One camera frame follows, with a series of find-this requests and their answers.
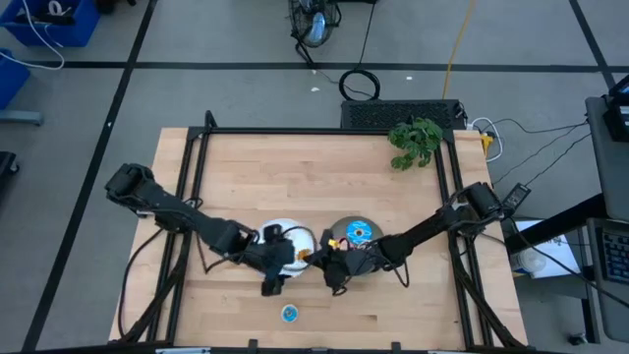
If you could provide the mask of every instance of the green plant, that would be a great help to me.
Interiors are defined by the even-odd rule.
[[[430,119],[411,117],[411,122],[398,124],[389,131],[388,136],[396,148],[406,151],[391,159],[391,167],[402,171],[409,169],[416,158],[420,159],[418,166],[428,165],[432,152],[439,147],[443,136],[441,128]]]

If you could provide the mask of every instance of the concrete floor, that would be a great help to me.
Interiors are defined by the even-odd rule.
[[[8,2],[0,0],[0,8]],[[236,63],[233,69],[211,64],[137,68],[128,85],[120,87],[148,4],[156,6],[138,56],[140,67],[151,62],[162,67],[170,65],[165,62]],[[629,72],[624,26],[629,3],[578,4],[603,60],[619,80]],[[466,7],[467,0],[381,0],[364,62],[426,68],[447,63]],[[341,27],[313,51],[317,62],[354,63],[360,56],[370,7],[341,4],[341,9]],[[121,2],[114,15],[101,18],[88,47],[62,50],[68,69],[32,71],[10,108],[41,111],[45,124],[0,126],[0,150],[16,152],[22,164],[0,205],[0,352],[22,348],[103,127],[111,137],[93,188],[84,190],[85,213],[38,349],[107,340],[137,220],[105,201],[103,186],[123,162],[150,164],[161,128],[199,125],[206,109],[225,127],[338,127],[342,97],[320,74],[247,66],[301,62],[286,13],[285,0],[141,0],[133,8]],[[45,49],[21,46],[3,30],[0,47],[22,59],[54,59]],[[529,129],[580,123],[584,99],[607,90],[596,67],[601,62],[568,0],[479,0],[455,63],[478,65],[455,68],[448,93],[465,104],[470,117],[512,118]],[[443,72],[389,67],[374,71],[382,83],[381,98],[440,97]],[[325,72],[332,78],[343,73]],[[351,85],[369,89],[360,81]],[[126,90],[122,105],[112,110],[120,88]],[[111,127],[104,125],[113,120]],[[489,165],[493,179],[562,134],[526,135],[511,123],[498,128],[506,147]],[[561,139],[496,185],[497,193],[504,196],[515,183],[528,181],[587,133],[582,127]],[[551,216],[598,193],[591,140],[576,145],[531,187],[519,213],[533,217]],[[602,346],[566,344],[568,332],[583,329],[579,303],[530,283],[519,283],[518,293],[532,345],[578,353],[629,350],[629,345],[607,339]]]

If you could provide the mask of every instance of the small round object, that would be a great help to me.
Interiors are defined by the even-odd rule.
[[[297,307],[295,307],[295,305],[286,305],[282,308],[282,321],[287,323],[287,324],[291,324],[294,321],[297,320],[297,317],[299,316],[299,310],[297,310]]]
[[[353,246],[378,239],[384,234],[375,222],[361,216],[347,216],[332,225],[335,240],[346,238]]]

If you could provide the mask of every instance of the wooden table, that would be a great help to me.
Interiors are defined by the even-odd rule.
[[[177,185],[186,134],[187,129],[162,130],[152,165],[157,183],[171,193]],[[464,184],[489,181],[478,133],[455,132],[455,137]],[[402,232],[432,215],[442,203],[434,163],[394,172],[389,160],[397,152],[382,136],[212,135],[201,210],[253,228],[269,219],[290,217],[317,236],[348,215],[372,219],[385,234]],[[444,156],[449,189],[454,191],[447,153]],[[190,173],[188,191],[194,171]],[[133,250],[155,228],[151,219],[140,220]],[[486,233],[502,238],[497,224]],[[132,268],[126,329],[154,294],[164,240],[165,236],[149,245]],[[255,338],[260,347],[387,349],[392,341],[399,341],[404,349],[464,349],[445,234],[415,249],[408,259],[408,289],[393,272],[382,271],[354,278],[349,291],[334,298],[317,268],[288,279],[280,296],[261,297],[260,274],[233,264],[204,274],[193,246],[176,345],[244,347]],[[487,301],[514,336],[526,342],[504,247],[483,237],[476,246]],[[203,250],[209,263],[218,259],[207,247]],[[475,340],[481,344],[478,313],[468,300]],[[293,324],[280,319],[280,309],[287,304],[300,311]],[[167,300],[158,338],[164,337],[169,307]],[[111,338],[117,337],[114,325]]]

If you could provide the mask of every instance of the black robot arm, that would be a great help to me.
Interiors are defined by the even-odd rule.
[[[295,249],[281,235],[279,225],[266,227],[261,236],[264,243],[259,243],[257,231],[238,221],[205,215],[164,191],[150,169],[137,164],[122,165],[105,189],[112,202],[133,212],[152,212],[155,223],[167,231],[196,231],[211,251],[264,273],[263,296],[280,293],[284,278],[279,272],[294,261]]]
[[[306,257],[306,261],[323,270],[326,285],[338,294],[345,290],[344,285],[352,276],[402,266],[417,246],[441,232],[473,236],[501,217],[502,207],[495,193],[487,183],[477,182],[453,195],[433,216],[401,234],[341,251],[331,246],[335,243],[330,243],[332,235],[326,231],[320,240],[320,250]]]

